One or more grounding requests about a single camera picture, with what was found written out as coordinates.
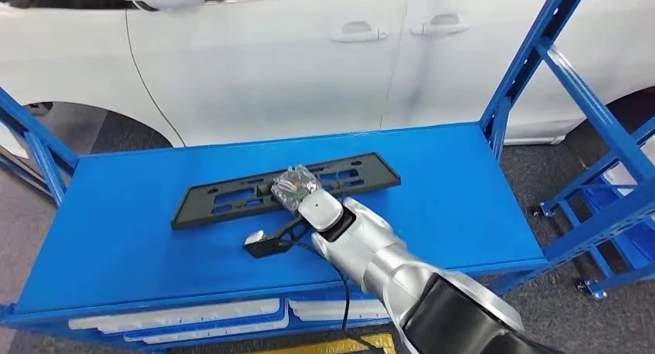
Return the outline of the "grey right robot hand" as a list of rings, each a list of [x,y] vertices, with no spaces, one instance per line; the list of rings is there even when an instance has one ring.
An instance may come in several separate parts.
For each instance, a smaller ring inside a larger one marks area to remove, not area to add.
[[[306,196],[322,188],[320,180],[304,165],[289,166],[273,179],[271,192],[291,213],[295,213]]]

